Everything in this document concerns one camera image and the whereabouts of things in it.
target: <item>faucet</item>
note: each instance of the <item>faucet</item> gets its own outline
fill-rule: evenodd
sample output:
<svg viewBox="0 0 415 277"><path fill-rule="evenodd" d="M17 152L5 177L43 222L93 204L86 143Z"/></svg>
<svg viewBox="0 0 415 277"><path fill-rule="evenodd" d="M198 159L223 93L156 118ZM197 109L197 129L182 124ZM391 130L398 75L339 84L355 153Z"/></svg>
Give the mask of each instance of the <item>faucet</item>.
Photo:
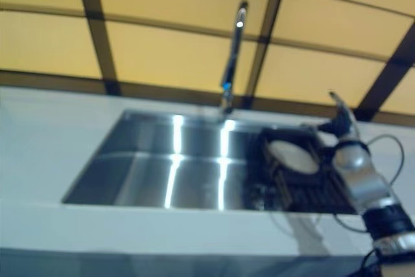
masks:
<svg viewBox="0 0 415 277"><path fill-rule="evenodd" d="M220 102L220 112L223 119L225 119L226 116L230 115L233 111L233 78L235 76L235 69L239 54L239 47L241 46L247 9L248 2L246 0L242 0L239 4L238 13L236 15L229 60L222 77L222 82L220 83L220 86L223 89L222 99Z"/></svg>

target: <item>dark frame strip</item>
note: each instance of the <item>dark frame strip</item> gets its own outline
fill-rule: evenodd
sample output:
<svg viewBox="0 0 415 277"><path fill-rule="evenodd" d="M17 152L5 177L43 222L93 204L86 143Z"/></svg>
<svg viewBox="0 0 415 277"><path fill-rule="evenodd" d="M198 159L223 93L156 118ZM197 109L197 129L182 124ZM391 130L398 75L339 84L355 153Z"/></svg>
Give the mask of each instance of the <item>dark frame strip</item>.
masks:
<svg viewBox="0 0 415 277"><path fill-rule="evenodd" d="M82 0L102 79L108 95L121 95L101 0Z"/></svg>
<svg viewBox="0 0 415 277"><path fill-rule="evenodd" d="M61 76L0 69L0 86L36 88L41 90L72 91L106 95L102 80L84 77ZM221 94L215 92L151 86L120 82L120 90L125 97L180 102L195 105L218 106ZM243 97L235 97L235 107L243 109ZM277 99L255 98L251 109L281 114L314 115L333 117L335 107L305 102ZM415 126L415 115L378 112L373 119L376 123L390 125Z"/></svg>
<svg viewBox="0 0 415 277"><path fill-rule="evenodd" d="M415 22L355 110L358 120L371 121L415 63Z"/></svg>
<svg viewBox="0 0 415 277"><path fill-rule="evenodd" d="M261 40L257 44L248 85L245 91L244 106L246 108L251 106L255 96L255 90L257 88L268 45L271 40L272 30L274 29L280 3L281 0L268 0L267 8L265 9L264 20L261 27Z"/></svg>

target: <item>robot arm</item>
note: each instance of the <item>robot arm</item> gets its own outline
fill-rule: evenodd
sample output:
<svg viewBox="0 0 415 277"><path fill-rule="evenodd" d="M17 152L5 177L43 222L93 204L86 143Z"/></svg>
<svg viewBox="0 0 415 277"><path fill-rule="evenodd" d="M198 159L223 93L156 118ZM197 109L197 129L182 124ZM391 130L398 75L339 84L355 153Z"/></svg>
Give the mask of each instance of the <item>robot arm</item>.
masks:
<svg viewBox="0 0 415 277"><path fill-rule="evenodd" d="M376 172L370 152L360 140L353 113L335 93L330 95L338 114L318 129L338 138L332 164L343 181L350 204L362 216L381 263L413 259L412 221L389 183Z"/></svg>

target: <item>chrome faucet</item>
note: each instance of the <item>chrome faucet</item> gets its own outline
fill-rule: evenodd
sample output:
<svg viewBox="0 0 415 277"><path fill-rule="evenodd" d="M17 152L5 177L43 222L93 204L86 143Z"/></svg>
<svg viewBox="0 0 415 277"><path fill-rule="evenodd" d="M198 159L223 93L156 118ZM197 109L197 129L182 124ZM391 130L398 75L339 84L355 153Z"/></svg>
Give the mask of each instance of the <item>chrome faucet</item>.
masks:
<svg viewBox="0 0 415 277"><path fill-rule="evenodd" d="M233 111L233 78L235 76L239 47L241 46L242 33L245 26L245 17L247 9L248 2L246 0L241 1L238 13L236 15L235 26L233 29L231 51L228 64L226 65L225 72L222 77L222 82L220 83L220 86L223 88L222 100L220 102L220 112L224 119Z"/></svg>

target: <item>sink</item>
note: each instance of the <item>sink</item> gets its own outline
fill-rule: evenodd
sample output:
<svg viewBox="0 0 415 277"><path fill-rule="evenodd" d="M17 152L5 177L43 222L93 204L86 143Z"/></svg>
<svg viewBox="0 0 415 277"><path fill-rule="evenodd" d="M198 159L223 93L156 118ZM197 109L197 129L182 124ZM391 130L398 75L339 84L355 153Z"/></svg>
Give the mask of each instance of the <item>sink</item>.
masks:
<svg viewBox="0 0 415 277"><path fill-rule="evenodd" d="M251 148L264 126L125 111L63 202L244 209L246 175L261 166Z"/></svg>

